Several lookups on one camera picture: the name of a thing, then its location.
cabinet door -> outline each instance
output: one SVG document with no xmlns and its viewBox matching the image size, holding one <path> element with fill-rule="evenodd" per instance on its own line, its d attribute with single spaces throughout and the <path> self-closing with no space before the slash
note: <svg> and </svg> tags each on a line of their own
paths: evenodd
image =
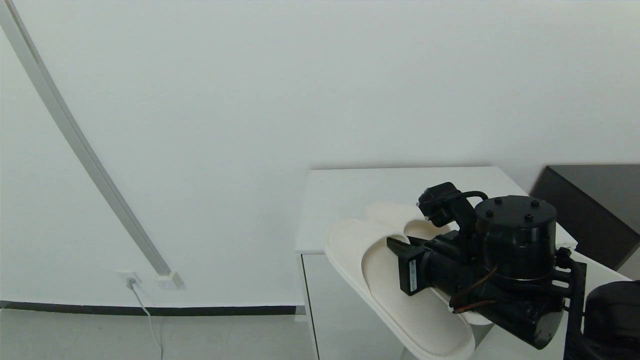
<svg viewBox="0 0 640 360">
<path fill-rule="evenodd" d="M 396 360 L 404 346 L 325 255 L 302 255 L 320 360 Z"/>
</svg>

red wire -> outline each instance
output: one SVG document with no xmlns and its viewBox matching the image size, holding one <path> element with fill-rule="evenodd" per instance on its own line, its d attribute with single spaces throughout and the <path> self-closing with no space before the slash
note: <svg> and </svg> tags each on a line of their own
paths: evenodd
<svg viewBox="0 0 640 360">
<path fill-rule="evenodd" d="M 449 301 L 449 307 L 456 307 L 456 303 L 458 301 L 460 301 L 460 298 L 462 298 L 463 296 L 465 296 L 466 294 L 468 294 L 471 290 L 475 289 L 476 287 L 478 287 L 480 284 L 482 284 L 483 282 L 485 282 L 487 279 L 489 279 L 489 277 L 491 277 L 491 275 L 493 275 L 493 273 L 495 273 L 498 270 L 498 265 L 496 265 L 493 270 L 491 270 L 489 272 L 489 274 L 486 274 L 482 279 L 476 281 L 473 283 L 473 285 L 469 286 L 468 288 L 462 290 L 461 292 L 457 293 L 456 296 L 452 297 L 451 300 Z"/>
<path fill-rule="evenodd" d="M 494 304 L 497 301 L 495 300 L 484 300 L 484 301 L 479 301 L 479 302 L 475 302 L 473 304 L 470 305 L 466 305 L 466 306 L 461 306 L 461 307 L 457 307 L 456 309 L 453 309 L 453 313 L 454 314 L 460 314 L 460 313 L 465 313 L 473 308 L 479 307 L 479 306 L 483 306 L 483 305 L 488 305 L 488 304 Z"/>
</svg>

black cabinet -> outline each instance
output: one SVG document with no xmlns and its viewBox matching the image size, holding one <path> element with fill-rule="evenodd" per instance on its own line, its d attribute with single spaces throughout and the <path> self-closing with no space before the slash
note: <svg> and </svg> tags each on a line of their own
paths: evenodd
<svg viewBox="0 0 640 360">
<path fill-rule="evenodd" d="M 531 195 L 556 207 L 581 254 L 613 270 L 640 245 L 640 165 L 547 166 Z"/>
</svg>

label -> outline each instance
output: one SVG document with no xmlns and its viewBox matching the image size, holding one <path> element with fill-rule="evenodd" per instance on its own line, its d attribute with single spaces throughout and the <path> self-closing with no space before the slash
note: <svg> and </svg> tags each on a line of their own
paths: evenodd
<svg viewBox="0 0 640 360">
<path fill-rule="evenodd" d="M 415 273 L 415 260 L 409 261 L 409 287 L 410 291 L 414 292 L 418 289 L 418 278 Z"/>
</svg>

black baseboard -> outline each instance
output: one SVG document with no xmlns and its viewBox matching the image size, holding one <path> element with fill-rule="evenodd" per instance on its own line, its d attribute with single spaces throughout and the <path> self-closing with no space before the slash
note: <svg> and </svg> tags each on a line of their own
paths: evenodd
<svg viewBox="0 0 640 360">
<path fill-rule="evenodd" d="M 1 309 L 45 311 L 48 313 L 91 315 L 145 315 L 140 307 L 82 306 L 40 304 L 36 302 L 0 301 Z M 295 306 L 245 307 L 148 307 L 153 316 L 240 316 L 240 315 L 295 315 Z"/>
</svg>

